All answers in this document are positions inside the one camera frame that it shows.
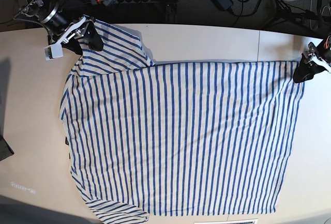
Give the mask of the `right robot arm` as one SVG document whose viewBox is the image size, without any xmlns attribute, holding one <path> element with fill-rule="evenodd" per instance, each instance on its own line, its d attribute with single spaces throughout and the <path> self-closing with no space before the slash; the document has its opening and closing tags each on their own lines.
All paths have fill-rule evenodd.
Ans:
<svg viewBox="0 0 331 224">
<path fill-rule="evenodd" d="M 14 20 L 38 24 L 47 31 L 48 46 L 44 48 L 47 60 L 63 57 L 63 49 L 82 55 L 80 40 L 87 42 L 93 51 L 103 50 L 95 18 L 65 11 L 59 0 L 18 0 L 18 4 Z"/>
</svg>

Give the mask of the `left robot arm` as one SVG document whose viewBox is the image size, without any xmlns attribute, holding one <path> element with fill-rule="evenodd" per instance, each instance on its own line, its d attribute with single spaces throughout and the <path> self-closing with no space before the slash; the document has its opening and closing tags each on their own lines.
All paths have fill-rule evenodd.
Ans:
<svg viewBox="0 0 331 224">
<path fill-rule="evenodd" d="M 324 71 L 330 73 L 330 34 L 317 46 L 312 42 L 308 44 L 308 50 L 302 53 L 299 66 L 294 71 L 293 81 L 303 83 Z"/>
</svg>

